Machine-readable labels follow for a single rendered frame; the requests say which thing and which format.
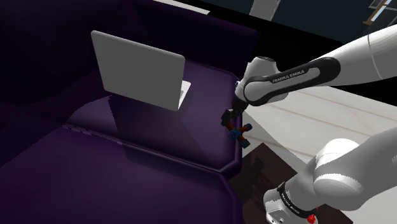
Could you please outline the brown and blue stick toy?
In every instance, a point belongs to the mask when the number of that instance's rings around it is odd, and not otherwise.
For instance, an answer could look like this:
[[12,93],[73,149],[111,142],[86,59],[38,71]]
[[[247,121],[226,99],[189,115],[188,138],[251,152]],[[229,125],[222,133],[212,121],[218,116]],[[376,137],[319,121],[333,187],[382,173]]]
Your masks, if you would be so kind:
[[243,137],[244,132],[250,131],[253,127],[250,123],[245,124],[241,128],[235,128],[231,123],[227,123],[225,127],[228,129],[228,138],[237,140],[243,148],[247,148],[251,143]]

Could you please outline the dark brown robot stand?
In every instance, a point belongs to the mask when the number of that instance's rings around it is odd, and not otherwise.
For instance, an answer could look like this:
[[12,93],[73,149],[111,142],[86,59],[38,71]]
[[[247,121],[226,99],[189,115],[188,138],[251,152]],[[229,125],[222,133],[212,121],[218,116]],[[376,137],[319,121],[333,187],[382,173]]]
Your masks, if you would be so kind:
[[263,205],[267,190],[278,187],[307,165],[282,146],[252,144],[242,151],[240,173],[228,182],[237,195],[237,224],[268,224]]

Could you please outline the grey open laptop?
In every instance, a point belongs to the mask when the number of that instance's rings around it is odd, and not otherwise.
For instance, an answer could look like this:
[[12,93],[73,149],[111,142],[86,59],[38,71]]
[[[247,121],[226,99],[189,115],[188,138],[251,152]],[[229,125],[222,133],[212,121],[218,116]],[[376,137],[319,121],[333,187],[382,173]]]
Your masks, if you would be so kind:
[[185,58],[99,31],[91,32],[104,89],[177,111],[191,83],[183,79]]

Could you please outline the dark purple sofa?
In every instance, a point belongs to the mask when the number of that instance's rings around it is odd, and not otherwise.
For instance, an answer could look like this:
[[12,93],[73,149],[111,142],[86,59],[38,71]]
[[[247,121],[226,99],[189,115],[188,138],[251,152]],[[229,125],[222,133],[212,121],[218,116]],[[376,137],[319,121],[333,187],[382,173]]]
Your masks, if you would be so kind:
[[[94,30],[183,55],[177,110],[105,91]],[[0,224],[242,224],[221,115],[259,37],[154,0],[0,0]]]

